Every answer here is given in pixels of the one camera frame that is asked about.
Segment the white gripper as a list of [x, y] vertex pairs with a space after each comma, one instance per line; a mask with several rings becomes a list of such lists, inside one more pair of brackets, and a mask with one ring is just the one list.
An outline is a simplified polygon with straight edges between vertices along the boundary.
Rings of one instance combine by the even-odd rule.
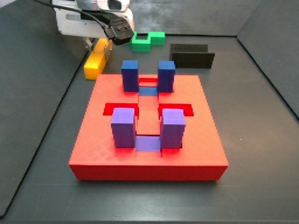
[[129, 0], [50, 0], [54, 5], [73, 9], [54, 9], [58, 31], [64, 35], [104, 38], [107, 35], [99, 23], [88, 16], [81, 15], [80, 11], [85, 11], [92, 16], [111, 13], [129, 23], [135, 28], [133, 13], [128, 8]]

